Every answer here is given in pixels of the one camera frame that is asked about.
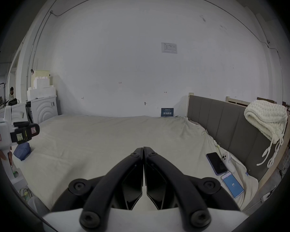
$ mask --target black smartphone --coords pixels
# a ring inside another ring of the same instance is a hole
[[[209,163],[211,164],[216,175],[221,175],[228,172],[228,169],[216,152],[206,154],[206,157],[209,160]]]

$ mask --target blue phone screen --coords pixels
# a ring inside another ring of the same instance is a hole
[[[221,179],[226,184],[234,198],[237,198],[244,191],[232,173],[227,173],[226,175],[222,176]]]

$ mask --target styrofoam block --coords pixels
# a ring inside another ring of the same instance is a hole
[[[43,89],[31,89],[31,90],[27,90],[27,100],[31,101],[34,99],[38,99],[38,98],[43,98],[44,97],[44,93],[43,93]]]
[[[36,77],[33,81],[33,87],[35,87],[35,88],[49,87],[49,78]]]
[[[55,87],[45,87],[43,88],[43,97],[53,96],[56,95]]]

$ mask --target wall mark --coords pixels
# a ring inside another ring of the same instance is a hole
[[[203,19],[204,22],[206,22],[206,20],[204,19],[203,15],[200,15],[200,17]]]

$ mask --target blue sign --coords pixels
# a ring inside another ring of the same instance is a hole
[[[161,108],[161,117],[173,117],[174,108]]]

